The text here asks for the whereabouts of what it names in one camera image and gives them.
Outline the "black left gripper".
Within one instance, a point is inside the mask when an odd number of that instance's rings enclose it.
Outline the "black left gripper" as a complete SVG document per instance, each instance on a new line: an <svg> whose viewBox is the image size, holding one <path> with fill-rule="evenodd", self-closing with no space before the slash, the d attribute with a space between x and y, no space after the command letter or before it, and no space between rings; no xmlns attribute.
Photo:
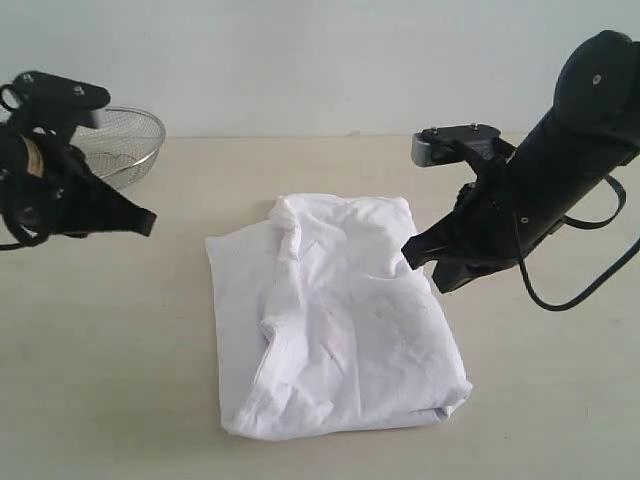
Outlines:
<svg viewBox="0 0 640 480"><path fill-rule="evenodd" d="M69 226L74 189L87 185L84 226ZM157 215L97 177L78 148L51 134L3 134L1 219L15 238L86 238L111 232L150 236Z"/></svg>

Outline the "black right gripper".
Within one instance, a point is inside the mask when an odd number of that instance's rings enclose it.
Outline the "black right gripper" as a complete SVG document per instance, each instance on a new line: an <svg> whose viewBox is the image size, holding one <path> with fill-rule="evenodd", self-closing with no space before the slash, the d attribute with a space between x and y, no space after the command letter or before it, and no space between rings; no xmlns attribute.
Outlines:
<svg viewBox="0 0 640 480"><path fill-rule="evenodd" d="M545 238L541 184L465 184L453 213L410 237L401 252L412 270L436 261L432 280L440 293L516 265Z"/></svg>

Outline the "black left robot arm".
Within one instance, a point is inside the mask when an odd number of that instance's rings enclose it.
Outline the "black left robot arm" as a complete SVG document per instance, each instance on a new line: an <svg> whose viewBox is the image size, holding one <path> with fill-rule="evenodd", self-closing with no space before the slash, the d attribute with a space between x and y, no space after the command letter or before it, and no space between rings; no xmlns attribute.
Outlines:
<svg viewBox="0 0 640 480"><path fill-rule="evenodd" d="M130 232L148 237L157 219L97 177L81 150L46 134L1 127L1 219L15 242L35 247L52 236Z"/></svg>

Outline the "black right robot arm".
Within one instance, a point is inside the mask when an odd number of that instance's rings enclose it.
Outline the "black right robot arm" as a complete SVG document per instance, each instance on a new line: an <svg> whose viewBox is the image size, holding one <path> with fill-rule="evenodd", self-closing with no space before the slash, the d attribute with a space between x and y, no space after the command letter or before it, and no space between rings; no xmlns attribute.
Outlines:
<svg viewBox="0 0 640 480"><path fill-rule="evenodd" d="M412 269L435 262L443 292L516 265L615 168L639 154L639 44L605 30L562 68L553 104L517 146L485 124L425 129L411 156L421 167L467 163L474 182L453 210L411 237Z"/></svg>

